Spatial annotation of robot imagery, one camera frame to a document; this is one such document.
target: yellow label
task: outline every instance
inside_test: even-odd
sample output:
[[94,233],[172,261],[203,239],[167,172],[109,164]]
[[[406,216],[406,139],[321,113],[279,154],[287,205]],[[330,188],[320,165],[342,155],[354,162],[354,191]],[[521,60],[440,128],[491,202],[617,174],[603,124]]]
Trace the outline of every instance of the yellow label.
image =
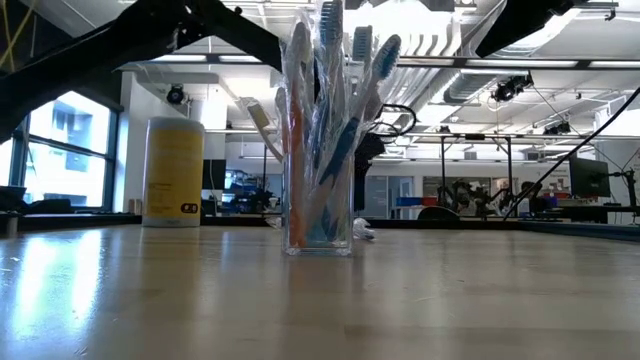
[[193,131],[155,130],[149,134],[144,215],[200,216],[204,139]]

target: desk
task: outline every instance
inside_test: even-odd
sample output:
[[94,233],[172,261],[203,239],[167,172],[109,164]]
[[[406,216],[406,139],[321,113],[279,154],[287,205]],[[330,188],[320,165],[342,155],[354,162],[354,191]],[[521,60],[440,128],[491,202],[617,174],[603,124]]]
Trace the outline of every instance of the desk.
[[637,244],[518,231],[376,237],[352,258],[284,256],[269,228],[3,240],[0,358],[640,358]]
[[563,206],[545,214],[558,215],[571,221],[593,221],[599,224],[609,223],[609,213],[638,213],[640,207],[631,206]]
[[394,206],[391,208],[391,219],[400,219],[402,215],[402,210],[418,210],[422,211],[426,206],[424,205],[414,205],[414,206]]

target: yellow container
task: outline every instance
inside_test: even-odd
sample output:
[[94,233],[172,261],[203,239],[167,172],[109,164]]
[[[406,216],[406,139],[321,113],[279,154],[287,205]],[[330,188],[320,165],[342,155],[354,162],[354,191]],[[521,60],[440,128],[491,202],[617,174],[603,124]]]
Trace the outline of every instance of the yellow container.
[[147,126],[142,225],[200,225],[204,126],[154,117]]

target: blue toothbrush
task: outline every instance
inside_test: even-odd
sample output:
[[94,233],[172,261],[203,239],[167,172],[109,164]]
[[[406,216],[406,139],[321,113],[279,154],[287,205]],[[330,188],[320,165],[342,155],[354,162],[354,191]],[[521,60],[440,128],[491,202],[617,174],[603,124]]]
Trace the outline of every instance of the blue toothbrush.
[[393,35],[384,43],[380,51],[378,51],[378,54],[376,54],[371,67],[371,79],[367,84],[363,84],[363,91],[358,94],[351,120],[349,120],[342,130],[340,137],[338,137],[333,156],[327,164],[322,177],[320,177],[320,186],[323,186],[327,181],[330,182],[331,187],[335,184],[335,179],[342,169],[342,164],[353,148],[358,126],[360,126],[362,122],[361,117],[369,102],[369,98],[376,91],[378,82],[386,79],[391,74],[400,54],[401,42],[402,40],[398,35]]
[[318,103],[316,121],[316,136],[312,142],[313,168],[318,170],[320,155],[325,143],[326,133],[333,130],[335,119],[344,113],[344,81],[342,79],[342,18],[343,7],[341,0],[327,1],[322,4],[320,12],[320,44],[323,49],[319,51],[321,58],[319,63],[324,66],[320,69],[323,86],[321,98]]
[[363,62],[365,65],[371,63],[371,43],[373,39],[373,28],[371,26],[359,26],[353,32],[353,47],[351,60]]
[[[335,150],[331,156],[331,160],[320,177],[316,189],[313,190],[310,203],[324,204],[327,201],[331,190],[336,184],[336,179],[340,175],[345,159],[353,150],[358,127],[361,123],[361,117],[363,116],[369,98],[376,91],[378,82],[384,80],[391,74],[398,60],[398,55],[400,54],[400,45],[400,37],[393,35],[384,43],[378,54],[376,54],[371,67],[371,76],[368,79],[365,77],[365,82],[363,82],[360,87],[361,91],[359,91],[356,98],[356,105],[353,107],[354,111],[351,114],[351,119],[345,125],[333,147]],[[312,206],[309,211],[309,220],[315,221],[320,215],[318,212],[322,210],[323,208],[319,208],[319,206]]]

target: toothbrush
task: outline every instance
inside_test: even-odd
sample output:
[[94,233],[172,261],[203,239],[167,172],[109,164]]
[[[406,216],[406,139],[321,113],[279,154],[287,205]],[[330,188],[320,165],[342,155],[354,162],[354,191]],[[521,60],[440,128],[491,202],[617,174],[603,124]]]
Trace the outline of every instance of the toothbrush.
[[287,118],[287,93],[283,87],[278,87],[276,92],[276,112],[280,118],[280,131],[282,138],[282,153],[289,153],[289,119]]
[[[363,71],[364,69],[367,69],[371,64],[372,38],[373,38],[373,27],[371,26],[357,27],[354,31],[351,60],[354,62],[360,62],[364,65],[361,71]],[[371,97],[371,100],[373,100],[374,98],[379,99],[379,96],[377,93],[374,93],[373,95],[374,96]],[[371,107],[371,102],[372,102],[371,100],[368,102],[365,108],[365,112],[364,112],[365,114],[369,114],[369,111],[367,110],[369,110],[369,108]],[[338,194],[344,194],[350,180],[351,179],[348,177],[347,174],[341,174],[337,181],[336,186],[338,188],[336,192]],[[346,203],[344,201],[337,201],[336,203],[337,203],[337,206],[334,206],[330,213],[332,215],[330,219],[325,219],[325,217],[327,216],[326,211],[325,213],[323,213],[323,228],[327,233],[327,238],[330,238],[330,239],[332,238],[332,236],[335,236],[335,229],[337,229],[338,221],[340,220],[340,217],[343,216],[343,214],[345,214],[345,206],[349,206],[348,204],[350,204],[350,201],[347,201]]]
[[271,139],[269,139],[269,134],[266,130],[266,127],[270,124],[269,116],[258,100],[250,98],[249,102],[250,105],[247,106],[247,111],[249,112],[253,123],[258,129],[258,133],[260,133],[260,136],[262,137],[262,140],[264,140],[264,144],[267,146],[269,151],[271,151],[278,162],[282,163],[282,154],[275,147],[275,144],[271,141]]
[[316,121],[316,136],[312,141],[313,168],[317,172],[320,166],[320,155],[323,153],[327,131],[333,130],[335,123],[340,124],[344,113],[344,81],[342,75],[342,19],[343,7],[341,0],[327,1],[322,4],[320,11],[320,44],[321,58],[319,63],[322,73],[322,98],[318,104]]
[[[336,180],[342,170],[342,165],[345,159],[349,156],[354,142],[356,141],[358,126],[361,123],[361,117],[363,116],[365,106],[367,105],[371,95],[376,91],[378,82],[386,79],[395,67],[400,53],[400,44],[400,37],[398,35],[393,35],[385,42],[376,55],[371,67],[371,76],[368,79],[365,79],[360,87],[362,91],[360,91],[356,98],[356,105],[353,108],[354,111],[351,114],[351,120],[346,124],[336,141],[333,156],[327,164],[324,173],[320,177],[317,188],[314,189],[314,193],[311,196],[311,203],[324,203],[335,186]],[[312,207],[311,212],[319,211],[314,211],[314,209],[317,208],[318,206]],[[309,219],[317,218],[316,213],[311,213],[310,215],[311,216],[308,217]]]
[[365,66],[371,63],[371,43],[373,38],[373,27],[359,26],[353,32],[353,48],[351,60],[363,62]]
[[309,42],[309,30],[304,23],[296,24],[291,38],[291,44],[288,46],[286,54],[284,70],[288,81],[289,89],[288,108],[289,108],[289,146],[290,146],[290,167],[291,178],[290,186],[290,209],[289,209],[289,242],[292,246],[303,248],[306,246],[305,218],[302,214],[304,206],[304,128],[305,114],[303,111],[304,104],[300,104],[305,100],[304,81],[301,69],[301,62],[306,58],[306,54],[310,52],[311,44]]

